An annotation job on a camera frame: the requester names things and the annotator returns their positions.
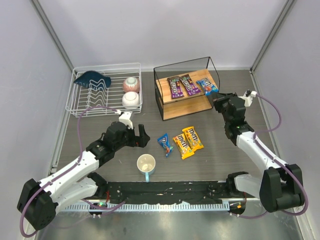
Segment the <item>purple candy bag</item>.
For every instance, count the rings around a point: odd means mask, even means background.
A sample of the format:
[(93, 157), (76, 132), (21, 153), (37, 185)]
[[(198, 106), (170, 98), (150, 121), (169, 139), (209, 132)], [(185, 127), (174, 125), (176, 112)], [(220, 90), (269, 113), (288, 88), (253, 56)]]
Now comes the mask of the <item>purple candy bag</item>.
[(196, 94), (201, 93), (201, 90), (194, 84), (194, 82), (188, 74), (181, 76), (180, 81), (184, 86), (188, 96), (194, 96)]
[(172, 99), (178, 99), (178, 98), (184, 97), (184, 94), (181, 89), (179, 76), (168, 77), (167, 82), (170, 87), (170, 94)]

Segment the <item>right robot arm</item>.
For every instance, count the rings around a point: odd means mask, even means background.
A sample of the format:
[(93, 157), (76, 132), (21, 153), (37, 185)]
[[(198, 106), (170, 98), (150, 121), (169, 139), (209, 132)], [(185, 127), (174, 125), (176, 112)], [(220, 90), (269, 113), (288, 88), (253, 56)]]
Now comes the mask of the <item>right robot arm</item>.
[(303, 186), (302, 170), (297, 164), (287, 164), (273, 153), (258, 137), (258, 133), (246, 122), (246, 109), (253, 99), (263, 98), (256, 91), (247, 90), (244, 95), (212, 92), (215, 110), (222, 114), (225, 134), (259, 168), (262, 176), (257, 178), (248, 173), (238, 173), (233, 178), (239, 192), (248, 193), (260, 200), (268, 213), (301, 207), (295, 216), (303, 215), (309, 199)]

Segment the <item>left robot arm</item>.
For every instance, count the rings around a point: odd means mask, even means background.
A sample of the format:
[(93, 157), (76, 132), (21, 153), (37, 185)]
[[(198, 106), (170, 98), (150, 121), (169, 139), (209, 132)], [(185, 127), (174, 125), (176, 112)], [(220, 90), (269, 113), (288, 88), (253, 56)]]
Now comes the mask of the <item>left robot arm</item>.
[(139, 124), (138, 130), (136, 135), (133, 128), (115, 121), (98, 140), (81, 150), (74, 161), (39, 181), (28, 180), (17, 204), (20, 223), (28, 221), (35, 231), (39, 231), (69, 205), (88, 197), (102, 197), (108, 184), (95, 171), (113, 159), (123, 147), (144, 148), (150, 137), (143, 124)]

